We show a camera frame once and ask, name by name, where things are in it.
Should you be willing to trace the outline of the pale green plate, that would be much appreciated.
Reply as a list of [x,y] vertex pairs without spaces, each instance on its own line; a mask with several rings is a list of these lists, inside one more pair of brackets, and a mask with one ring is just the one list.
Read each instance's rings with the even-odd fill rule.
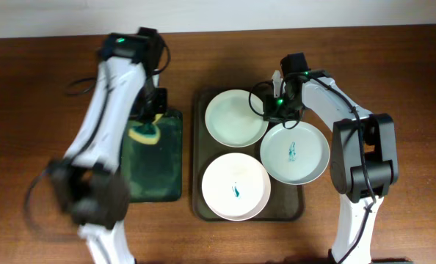
[[305,185],[321,176],[330,161],[330,146],[324,134],[307,122],[286,129],[271,128],[260,146],[266,171],[277,181]]

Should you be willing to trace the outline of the white plate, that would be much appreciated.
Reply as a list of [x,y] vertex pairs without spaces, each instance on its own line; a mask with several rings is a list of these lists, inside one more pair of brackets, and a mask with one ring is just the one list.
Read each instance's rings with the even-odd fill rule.
[[228,147],[247,147],[256,143],[269,126],[259,114],[262,100],[242,89],[216,95],[206,107],[205,124],[210,135]]
[[266,207],[271,183],[256,158],[244,153],[228,153],[207,166],[201,191],[207,206],[219,217],[245,221]]

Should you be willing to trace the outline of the green and yellow sponge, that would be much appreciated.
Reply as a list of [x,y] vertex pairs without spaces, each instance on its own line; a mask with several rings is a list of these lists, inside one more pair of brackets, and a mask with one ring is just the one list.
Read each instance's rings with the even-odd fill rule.
[[128,137],[141,144],[157,144],[160,140],[161,131],[156,123],[162,116],[163,114],[156,114],[152,122],[131,121]]

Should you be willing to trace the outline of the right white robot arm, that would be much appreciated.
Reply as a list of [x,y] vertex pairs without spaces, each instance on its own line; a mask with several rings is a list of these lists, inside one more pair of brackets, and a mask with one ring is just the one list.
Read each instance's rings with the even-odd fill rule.
[[357,105],[326,70],[311,70],[302,53],[287,55],[280,66],[260,114],[273,123],[261,142],[261,163],[290,185],[330,171],[340,213],[328,260],[370,263],[377,212],[399,177],[393,119]]

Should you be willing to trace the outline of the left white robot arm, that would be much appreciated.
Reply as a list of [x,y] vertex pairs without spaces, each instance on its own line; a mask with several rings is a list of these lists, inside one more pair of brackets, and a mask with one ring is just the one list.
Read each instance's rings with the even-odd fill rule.
[[139,121],[129,136],[143,144],[160,137],[156,122],[167,110],[160,88],[161,55],[168,53],[157,30],[111,33],[98,52],[95,91],[74,141],[46,170],[61,210],[79,225],[95,263],[135,263],[124,219],[130,188],[120,171],[120,154],[130,118]]

